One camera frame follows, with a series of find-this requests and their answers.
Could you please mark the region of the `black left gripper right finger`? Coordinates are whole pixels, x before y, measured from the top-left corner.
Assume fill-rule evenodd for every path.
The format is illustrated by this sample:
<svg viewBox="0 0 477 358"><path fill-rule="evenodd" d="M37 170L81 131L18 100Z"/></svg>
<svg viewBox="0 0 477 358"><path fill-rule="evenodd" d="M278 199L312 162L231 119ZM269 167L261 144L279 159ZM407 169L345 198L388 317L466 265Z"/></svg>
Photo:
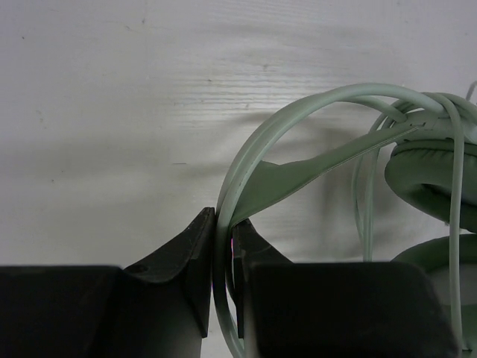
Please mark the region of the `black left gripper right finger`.
<svg viewBox="0 0 477 358"><path fill-rule="evenodd" d="M406 263L293 263L251 222L233 228L247 357L457 357L432 285Z"/></svg>

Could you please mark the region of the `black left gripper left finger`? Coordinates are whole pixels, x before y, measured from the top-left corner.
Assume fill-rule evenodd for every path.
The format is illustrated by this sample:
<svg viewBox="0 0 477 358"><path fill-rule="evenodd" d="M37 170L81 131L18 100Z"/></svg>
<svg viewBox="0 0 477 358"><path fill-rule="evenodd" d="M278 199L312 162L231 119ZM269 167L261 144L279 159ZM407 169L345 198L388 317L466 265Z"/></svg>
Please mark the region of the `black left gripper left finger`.
<svg viewBox="0 0 477 358"><path fill-rule="evenodd" d="M140 261L1 268L3 357L199 357L215 211Z"/></svg>

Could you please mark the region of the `light green headphones with cable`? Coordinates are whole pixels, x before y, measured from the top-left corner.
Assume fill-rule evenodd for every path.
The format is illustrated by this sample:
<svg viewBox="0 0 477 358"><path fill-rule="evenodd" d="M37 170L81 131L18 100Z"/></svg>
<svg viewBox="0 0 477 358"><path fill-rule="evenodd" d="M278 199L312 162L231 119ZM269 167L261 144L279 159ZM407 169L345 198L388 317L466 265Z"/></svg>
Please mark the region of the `light green headphones with cable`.
<svg viewBox="0 0 477 358"><path fill-rule="evenodd" d="M369 132L308 160L276 165L268 150L292 127L334 104L360 104L379 112ZM464 357L476 355L476 335L461 306L464 261L461 231L476 231L476 206L464 202L464 189L476 177L476 106L469 97L416 92L390 84L353 84L299 99L263 122L247 139L229 168L217 203L212 273L215 309L227 346L244 356L227 299L235 294L227 243L234 226L302 189L334 168L364 155L377 161L381 148L394 144L389 184L405 202L449 225L449 284L452 328Z"/></svg>

